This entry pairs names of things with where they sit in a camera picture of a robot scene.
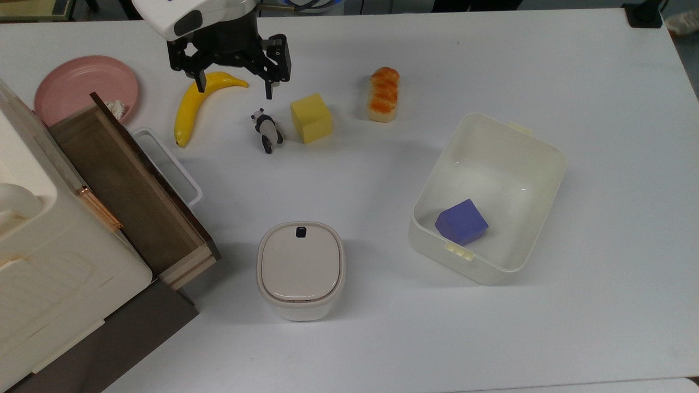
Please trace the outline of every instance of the toy bread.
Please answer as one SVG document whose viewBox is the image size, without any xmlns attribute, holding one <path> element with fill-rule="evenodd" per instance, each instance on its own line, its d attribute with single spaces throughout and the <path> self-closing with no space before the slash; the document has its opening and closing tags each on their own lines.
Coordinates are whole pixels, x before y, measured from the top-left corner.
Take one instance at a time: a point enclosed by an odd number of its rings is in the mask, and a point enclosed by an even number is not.
<svg viewBox="0 0 699 393">
<path fill-rule="evenodd" d="M 398 81 L 401 76 L 394 69 L 381 67 L 371 76 L 371 91 L 366 104 L 369 119 L 375 122 L 390 122 L 396 116 L 398 103 Z"/>
</svg>

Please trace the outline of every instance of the floor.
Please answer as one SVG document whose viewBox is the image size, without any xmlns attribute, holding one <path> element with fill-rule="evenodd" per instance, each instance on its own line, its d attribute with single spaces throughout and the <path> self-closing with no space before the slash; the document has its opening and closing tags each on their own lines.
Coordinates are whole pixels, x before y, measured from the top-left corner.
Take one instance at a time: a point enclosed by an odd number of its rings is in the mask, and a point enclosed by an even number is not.
<svg viewBox="0 0 699 393">
<path fill-rule="evenodd" d="M 84 0 L 77 0 L 75 6 L 75 18 L 77 20 L 125 20 L 127 17 L 121 8 L 118 0 L 97 0 L 100 6 L 98 12 L 91 12 Z M 345 0 L 345 14 L 359 14 L 359 7 L 362 2 L 367 5 L 370 1 L 377 0 Z M 400 2 L 416 2 L 417 0 L 393 0 L 394 8 L 400 8 Z M 524 0 L 519 7 L 521 10 L 545 10 L 545 9 L 570 9 L 570 8 L 617 8 L 624 2 L 637 3 L 640 0 Z M 663 12 L 663 16 L 668 17 L 676 13 L 684 12 L 692 8 L 699 7 L 697 0 L 670 0 L 668 7 Z M 376 7 L 367 6 L 371 13 L 388 13 L 377 11 Z M 675 40 L 675 47 L 679 53 L 682 64 L 692 83 L 694 92 L 699 96 L 699 33 L 691 36 L 678 38 Z"/>
</svg>

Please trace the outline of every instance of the white plastic cabinet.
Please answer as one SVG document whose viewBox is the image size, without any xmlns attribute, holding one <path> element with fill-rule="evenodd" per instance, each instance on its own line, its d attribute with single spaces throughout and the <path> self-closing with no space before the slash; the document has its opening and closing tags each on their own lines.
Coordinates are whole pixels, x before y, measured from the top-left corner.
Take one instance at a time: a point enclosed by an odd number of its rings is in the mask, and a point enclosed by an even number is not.
<svg viewBox="0 0 699 393">
<path fill-rule="evenodd" d="M 0 391 L 94 331 L 152 279 L 40 120 L 0 80 Z"/>
</svg>

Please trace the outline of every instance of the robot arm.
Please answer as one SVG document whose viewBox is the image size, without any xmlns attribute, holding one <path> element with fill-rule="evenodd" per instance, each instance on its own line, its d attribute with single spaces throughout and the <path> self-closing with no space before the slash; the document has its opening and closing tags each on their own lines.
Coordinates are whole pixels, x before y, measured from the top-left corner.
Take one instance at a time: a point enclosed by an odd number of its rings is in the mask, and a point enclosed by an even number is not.
<svg viewBox="0 0 699 393">
<path fill-rule="evenodd" d="M 134 0 L 143 19 L 168 41 L 170 67 L 193 78 L 200 92 L 206 88 L 204 70 L 219 64 L 258 75 L 272 99 L 273 86 L 291 76 L 289 47 L 283 34 L 260 37 L 255 5 L 255 0 Z M 189 44 L 196 48 L 192 56 L 185 52 Z"/>
</svg>

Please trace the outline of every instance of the toy banana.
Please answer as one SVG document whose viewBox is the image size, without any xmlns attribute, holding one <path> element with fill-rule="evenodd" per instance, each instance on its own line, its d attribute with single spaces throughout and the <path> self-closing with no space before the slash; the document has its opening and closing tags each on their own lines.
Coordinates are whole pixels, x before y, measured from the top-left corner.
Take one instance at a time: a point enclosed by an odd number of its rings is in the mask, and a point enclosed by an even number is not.
<svg viewBox="0 0 699 393">
<path fill-rule="evenodd" d="M 189 143 L 194 130 L 196 114 L 199 112 L 199 108 L 204 100 L 216 90 L 230 86 L 247 87 L 247 82 L 230 76 L 228 73 L 217 71 L 206 75 L 206 89 L 204 89 L 204 93 L 199 92 L 196 88 L 196 83 L 192 83 L 189 86 L 189 89 L 182 97 L 180 108 L 177 110 L 177 117 L 175 118 L 175 142 L 177 142 L 178 146 L 183 148 Z"/>
</svg>

